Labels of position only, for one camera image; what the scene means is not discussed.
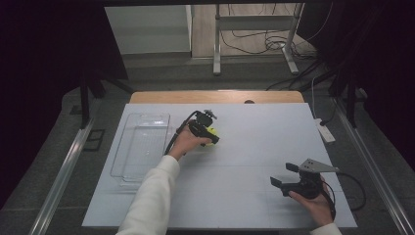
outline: person's hand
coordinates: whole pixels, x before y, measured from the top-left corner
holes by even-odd
[[[168,154],[179,161],[183,155],[196,148],[196,146],[209,143],[211,143],[209,138],[196,137],[190,131],[189,126],[186,125],[179,136],[177,136]]]
[[[328,193],[327,186],[324,183],[323,188]],[[290,197],[308,209],[311,217],[314,219],[318,226],[321,227],[333,222],[329,203],[322,194],[318,195],[317,198],[311,200],[293,191],[290,191],[289,194]]]

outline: transparent plastic tray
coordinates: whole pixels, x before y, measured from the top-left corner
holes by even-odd
[[[128,116],[115,154],[111,176],[120,186],[139,186],[170,141],[169,114]]]

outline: white jacket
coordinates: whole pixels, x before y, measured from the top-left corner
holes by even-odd
[[[170,215],[170,202],[175,180],[180,172],[177,160],[163,156],[156,168],[151,169],[132,202],[117,235],[164,235]],[[311,235],[342,234],[331,223],[310,232]]]

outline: white table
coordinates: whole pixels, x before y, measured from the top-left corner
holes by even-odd
[[[287,229],[313,227],[297,202],[270,184],[273,176],[298,182],[285,163],[310,158],[330,165],[307,104],[128,104],[92,198],[83,226],[117,227],[135,190],[123,189],[110,176],[124,123],[133,113],[168,113],[178,125],[193,111],[212,110],[220,137],[180,161],[181,173],[172,198],[169,228]],[[336,194],[336,223],[356,227],[335,173],[323,173]]]

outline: power strip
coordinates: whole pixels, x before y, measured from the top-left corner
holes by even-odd
[[[320,132],[321,138],[323,139],[324,143],[331,144],[336,141],[335,137],[330,132],[329,128],[326,125],[320,125],[321,118],[316,118],[315,125],[317,126],[318,131]]]

